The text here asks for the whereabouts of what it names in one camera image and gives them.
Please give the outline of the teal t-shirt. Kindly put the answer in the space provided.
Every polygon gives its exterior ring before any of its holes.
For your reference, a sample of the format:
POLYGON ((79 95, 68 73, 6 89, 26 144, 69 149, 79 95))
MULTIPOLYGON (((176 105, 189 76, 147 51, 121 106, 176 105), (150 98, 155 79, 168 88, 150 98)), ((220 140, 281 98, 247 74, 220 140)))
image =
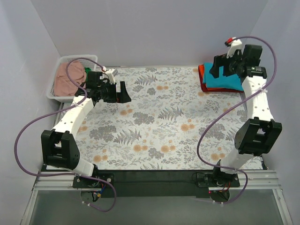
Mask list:
POLYGON ((204 63, 204 77, 203 82, 207 88, 226 88, 243 91, 243 87, 240 82, 240 78, 237 74, 231 76, 223 75, 223 67, 219 68, 219 78, 214 78, 210 74, 210 69, 213 63, 204 63))

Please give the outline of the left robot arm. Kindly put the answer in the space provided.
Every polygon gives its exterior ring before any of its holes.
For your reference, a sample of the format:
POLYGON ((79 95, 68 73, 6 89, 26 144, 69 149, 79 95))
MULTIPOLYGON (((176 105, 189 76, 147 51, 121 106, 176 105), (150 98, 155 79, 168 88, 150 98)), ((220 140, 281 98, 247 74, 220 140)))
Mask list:
POLYGON ((75 93, 72 109, 67 110, 52 130, 41 134, 44 164, 84 175, 84 183, 91 188, 99 184, 100 176, 94 172, 95 166, 80 156, 75 137, 85 117, 100 100, 105 103, 131 101, 124 81, 120 82, 120 91, 117 91, 117 74, 116 69, 90 71, 75 93))

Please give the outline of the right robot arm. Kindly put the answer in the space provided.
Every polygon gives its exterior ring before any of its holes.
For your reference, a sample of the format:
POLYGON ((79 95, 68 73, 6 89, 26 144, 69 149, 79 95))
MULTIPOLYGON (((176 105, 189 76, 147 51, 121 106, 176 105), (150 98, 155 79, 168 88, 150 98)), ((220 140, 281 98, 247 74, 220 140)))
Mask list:
POLYGON ((210 73, 219 76, 236 74, 241 81, 247 101, 247 121, 235 135, 235 148, 213 168, 212 180, 223 186, 237 179, 237 170, 247 161, 267 154, 282 131, 282 124, 276 122, 270 112, 267 93, 263 87, 267 83, 267 72, 261 67, 260 45, 243 46, 240 40, 227 41, 228 52, 214 57, 210 73))

